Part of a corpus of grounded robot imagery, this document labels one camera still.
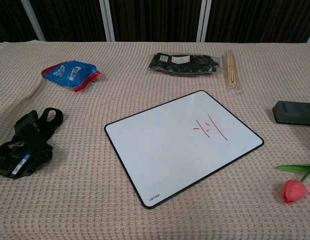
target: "beige knit blanket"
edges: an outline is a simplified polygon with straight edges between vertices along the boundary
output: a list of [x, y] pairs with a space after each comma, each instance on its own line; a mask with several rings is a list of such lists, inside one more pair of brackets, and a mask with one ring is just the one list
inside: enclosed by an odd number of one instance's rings
[[[157, 52], [220, 57], [234, 51], [243, 89], [223, 74], [179, 77], [150, 72]], [[41, 78], [57, 63], [92, 63], [102, 72], [83, 92]], [[104, 132], [110, 122], [205, 90], [265, 144], [195, 186], [142, 207]], [[34, 174], [0, 175], [0, 239], [310, 239], [308, 194], [287, 205], [283, 184], [299, 173], [277, 165], [310, 163], [310, 126], [277, 124], [278, 100], [310, 102], [310, 44], [24, 42], [0, 50], [0, 145], [24, 114], [61, 109], [48, 141], [53, 159]]]

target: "black package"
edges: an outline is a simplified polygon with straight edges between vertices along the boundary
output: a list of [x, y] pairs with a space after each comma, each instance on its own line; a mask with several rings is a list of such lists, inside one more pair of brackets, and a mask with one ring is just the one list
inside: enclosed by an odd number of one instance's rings
[[219, 63], [208, 55], [157, 53], [153, 56], [148, 69], [174, 75], [198, 75], [217, 72]]

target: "black curtain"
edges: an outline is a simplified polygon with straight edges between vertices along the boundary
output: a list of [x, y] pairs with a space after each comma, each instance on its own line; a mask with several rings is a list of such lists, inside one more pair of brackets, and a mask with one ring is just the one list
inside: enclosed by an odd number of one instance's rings
[[201, 0], [110, 0], [116, 41], [195, 42]]
[[310, 0], [213, 0], [206, 42], [305, 43]]
[[0, 0], [0, 42], [38, 39], [19, 0]]
[[99, 0], [30, 0], [46, 41], [106, 41]]

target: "whiteboard black border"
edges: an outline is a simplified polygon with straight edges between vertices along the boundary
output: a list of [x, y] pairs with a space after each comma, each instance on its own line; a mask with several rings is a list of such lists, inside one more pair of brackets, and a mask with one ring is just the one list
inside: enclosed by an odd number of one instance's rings
[[[222, 167], [216, 169], [215, 171], [211, 172], [210, 174], [208, 174], [208, 175], [206, 175], [206, 176], [200, 178], [199, 180], [197, 180], [197, 181], [191, 183], [190, 185], [184, 187], [183, 189], [179, 190], [178, 192], [172, 194], [171, 196], [169, 196], [169, 197], [163, 199], [162, 201], [156, 203], [155, 205], [153, 205], [153, 206], [146, 206], [145, 203], [143, 202], [142, 198], [140, 197], [140, 195], [139, 195], [139, 193], [138, 193], [138, 191], [137, 191], [137, 189], [136, 189], [136, 187], [135, 187], [135, 185], [134, 185], [134, 182], [133, 182], [132, 179], [130, 178], [130, 175], [129, 175], [129, 173], [128, 173], [128, 171], [127, 171], [127, 169], [126, 169], [126, 167], [125, 167], [123, 161], [121, 160], [121, 158], [120, 158], [120, 156], [119, 156], [119, 154], [118, 154], [118, 152], [117, 152], [117, 150], [116, 150], [116, 148], [115, 148], [113, 142], [111, 141], [111, 138], [110, 138], [109, 134], [107, 133], [106, 127], [107, 127], [108, 125], [114, 124], [114, 123], [119, 122], [119, 121], [121, 121], [121, 120], [130, 118], [130, 117], [132, 117], [132, 116], [134, 116], [134, 115], [141, 114], [141, 113], [143, 113], [143, 112], [145, 112], [145, 111], [148, 111], [148, 110], [151, 110], [151, 109], [160, 107], [160, 106], [162, 106], [162, 105], [165, 105], [165, 104], [168, 104], [168, 103], [170, 103], [170, 102], [173, 102], [173, 101], [182, 99], [182, 98], [184, 98], [184, 97], [187, 97], [187, 96], [189, 96], [189, 95], [192, 95], [192, 94], [195, 94], [195, 93], [198, 93], [198, 92], [204, 92], [204, 93], [206, 93], [207, 95], [209, 95], [209, 96], [210, 96], [212, 99], [214, 99], [219, 105], [221, 105], [226, 111], [228, 111], [230, 114], [232, 114], [237, 120], [239, 120], [242, 124], [244, 124], [244, 126], [246, 126], [246, 127], [247, 127], [249, 130], [251, 130], [257, 137], [259, 137], [259, 138], [261, 139], [261, 142], [262, 142], [262, 143], [261, 143], [260, 145], [256, 146], [256, 147], [254, 147], [252, 150], [250, 150], [250, 151], [244, 153], [243, 155], [241, 155], [241, 156], [235, 158], [234, 160], [230, 161], [229, 163], [225, 164], [224, 166], [222, 166]], [[130, 183], [132, 184], [132, 186], [133, 186], [133, 188], [134, 188], [134, 190], [135, 190], [135, 192], [136, 192], [136, 194], [137, 194], [137, 196], [138, 196], [138, 198], [139, 198], [141, 204], [142, 204], [146, 209], [153, 209], [153, 208], [159, 206], [160, 204], [164, 203], [165, 201], [167, 201], [167, 200], [173, 198], [174, 196], [180, 194], [181, 192], [183, 192], [183, 191], [189, 189], [190, 187], [194, 186], [195, 184], [197, 184], [197, 183], [199, 183], [200, 181], [204, 180], [205, 178], [211, 176], [212, 174], [218, 172], [219, 170], [221, 170], [221, 169], [223, 169], [224, 167], [230, 165], [231, 163], [233, 163], [233, 162], [235, 162], [236, 160], [240, 159], [241, 157], [243, 157], [243, 156], [249, 154], [250, 152], [254, 151], [255, 149], [261, 147], [261, 146], [264, 144], [264, 140], [263, 140], [257, 133], [255, 133], [249, 126], [247, 126], [245, 123], [243, 123], [242, 120], [240, 120], [240, 119], [239, 119], [238, 117], [236, 117], [233, 113], [231, 113], [227, 108], [225, 108], [219, 101], [217, 101], [212, 95], [210, 95], [210, 94], [209, 94], [208, 92], [206, 92], [205, 90], [198, 90], [198, 91], [189, 93], [189, 94], [187, 94], [187, 95], [178, 97], [178, 98], [176, 98], [176, 99], [173, 99], [173, 100], [164, 102], [164, 103], [162, 103], [162, 104], [160, 104], [160, 105], [153, 106], [153, 107], [151, 107], [151, 108], [149, 108], [149, 109], [140, 111], [140, 112], [138, 112], [138, 113], [132, 114], [132, 115], [127, 116], [127, 117], [124, 117], [124, 118], [122, 118], [122, 119], [119, 119], [119, 120], [116, 120], [116, 121], [114, 121], [114, 122], [108, 123], [107, 125], [105, 125], [104, 130], [105, 130], [105, 133], [106, 133], [106, 135], [107, 135], [107, 137], [108, 137], [108, 139], [109, 139], [109, 141], [110, 141], [110, 143], [111, 143], [113, 149], [114, 149], [115, 152], [116, 152], [117, 157], [119, 158], [119, 161], [120, 161], [122, 167], [124, 168], [124, 170], [125, 170], [125, 172], [126, 172], [128, 178], [129, 178], [129, 181], [130, 181]]]

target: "pink tulip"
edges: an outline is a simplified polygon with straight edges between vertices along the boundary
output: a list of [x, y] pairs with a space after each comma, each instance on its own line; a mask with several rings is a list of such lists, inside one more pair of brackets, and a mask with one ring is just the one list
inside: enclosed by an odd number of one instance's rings
[[307, 193], [306, 186], [296, 179], [288, 180], [280, 195], [284, 199], [285, 203], [291, 204], [297, 200], [303, 198]]

